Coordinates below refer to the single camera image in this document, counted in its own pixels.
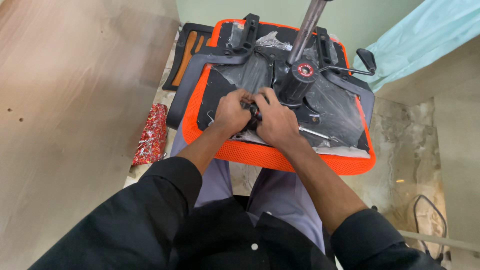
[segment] hand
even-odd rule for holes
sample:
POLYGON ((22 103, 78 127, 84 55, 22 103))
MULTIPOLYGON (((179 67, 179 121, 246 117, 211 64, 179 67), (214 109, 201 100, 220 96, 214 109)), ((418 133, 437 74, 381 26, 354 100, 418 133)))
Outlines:
POLYGON ((262 113, 262 120, 257 126, 257 134, 260 138, 280 151, 292 142, 301 140, 303 137, 299 134, 295 113, 278 102, 273 89, 264 87, 259 93, 254 95, 253 99, 262 113))
POLYGON ((215 121, 210 126, 218 128, 227 137, 241 131, 252 115, 250 111, 242 108, 240 102, 252 103, 252 94, 241 88, 222 97, 216 109, 215 121))

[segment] person's leg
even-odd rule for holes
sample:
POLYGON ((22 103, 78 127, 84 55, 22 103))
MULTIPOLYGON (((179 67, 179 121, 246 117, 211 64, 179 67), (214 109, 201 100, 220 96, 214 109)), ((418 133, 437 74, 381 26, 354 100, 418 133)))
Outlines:
MULTIPOLYGON (((187 146, 181 130, 182 122, 173 140, 171 157, 177 155, 187 146)), ((213 159, 202 176, 203 183, 195 207, 204 206, 212 201, 222 200, 233 196, 228 161, 213 159)))
POLYGON ((263 168, 253 185, 247 212, 254 223, 263 212, 271 213, 297 228, 325 253, 322 221, 296 173, 263 168))

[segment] orange mesh seat cushion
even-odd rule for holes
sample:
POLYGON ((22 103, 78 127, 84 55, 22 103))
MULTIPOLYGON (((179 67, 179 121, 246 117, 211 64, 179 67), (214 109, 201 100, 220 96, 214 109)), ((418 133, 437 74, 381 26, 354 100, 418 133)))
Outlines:
MULTIPOLYGON (((220 28, 223 23, 228 22, 239 22, 245 23, 245 20, 237 19, 226 19, 219 21, 213 30, 212 39, 210 41, 210 46, 215 47, 218 40, 218 35, 220 33, 220 28)), ((288 27, 298 30, 298 28, 286 26, 286 25, 277 25, 271 23, 260 22, 261 24, 270 24, 276 25, 279 27, 288 27)), ((190 97, 188 106, 183 116, 183 138, 190 144, 194 141, 202 131, 198 129, 197 117, 200 105, 202 103, 202 97, 204 94, 205 86, 207 83, 208 76, 210 74, 210 64, 205 65, 202 70, 202 75, 195 87, 195 90, 190 97)), ((365 127, 365 134, 367 136, 368 146, 370 148, 369 154, 370 158, 349 158, 341 157, 335 155, 319 155, 327 164, 334 170, 338 175, 355 175, 367 172, 375 165, 375 153, 373 152, 372 142, 370 140, 370 135, 368 133, 368 127, 363 116, 363 110, 361 109, 360 102, 357 98, 357 107, 359 108, 360 115, 362 115, 363 126, 365 127)), ((289 161, 276 149, 273 147, 249 144, 240 141, 225 141, 220 150, 215 155, 215 158, 221 160, 234 161, 249 165, 255 165, 264 168, 270 168, 281 171, 294 172, 292 165, 289 161)))

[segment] marble floor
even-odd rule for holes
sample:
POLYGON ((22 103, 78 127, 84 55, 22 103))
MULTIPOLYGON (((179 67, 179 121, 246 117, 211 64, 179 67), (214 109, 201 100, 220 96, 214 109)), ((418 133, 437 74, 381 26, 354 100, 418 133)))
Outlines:
MULTIPOLYGON (((164 91, 161 87, 170 73, 175 46, 176 41, 154 99, 154 103, 165 104, 168 108, 175 93, 164 91)), ((409 107, 376 98, 370 125, 376 164, 364 174, 341 177, 367 206, 375 205, 398 230, 416 232, 413 204, 418 195, 428 197, 446 217, 434 110, 433 99, 409 107)), ((168 130, 167 157, 175 134, 175 130, 168 130)), ((132 167, 125 186, 135 183, 148 167, 132 167)), ((233 194, 250 195, 260 169, 230 162, 233 194)), ((418 203, 417 217, 420 233, 442 236, 442 221, 425 200, 418 203)), ((423 249, 417 240, 408 239, 408 244, 423 249)), ((437 256, 439 245, 427 245, 432 256, 437 256)))

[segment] wire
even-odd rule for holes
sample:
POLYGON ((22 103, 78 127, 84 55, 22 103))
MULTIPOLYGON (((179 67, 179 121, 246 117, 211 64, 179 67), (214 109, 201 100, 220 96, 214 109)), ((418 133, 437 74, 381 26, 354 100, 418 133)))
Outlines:
MULTIPOLYGON (((443 217, 442 213, 440 213, 440 211, 437 209, 437 207, 432 203, 432 201, 430 201, 425 195, 422 195, 422 194, 420 194, 418 196, 417 200, 415 201, 415 204, 413 205, 413 217, 415 218, 415 227, 417 228, 417 233, 420 233, 419 232, 419 223, 417 221, 417 204, 420 201, 420 199, 422 199, 422 198, 427 200, 427 202, 433 207, 433 209, 437 212, 437 214, 442 219, 442 222, 444 224, 444 232, 442 234, 442 237, 446 238, 447 237, 447 222, 445 221, 445 218, 443 217)), ((421 240, 421 243, 422 243, 423 247, 425 248, 425 253, 431 256, 430 251, 428 250, 427 244, 425 244, 425 241, 421 240)), ((444 245, 441 245, 440 253, 438 254, 437 258, 440 258, 440 256, 443 257, 443 253, 444 253, 444 245)))

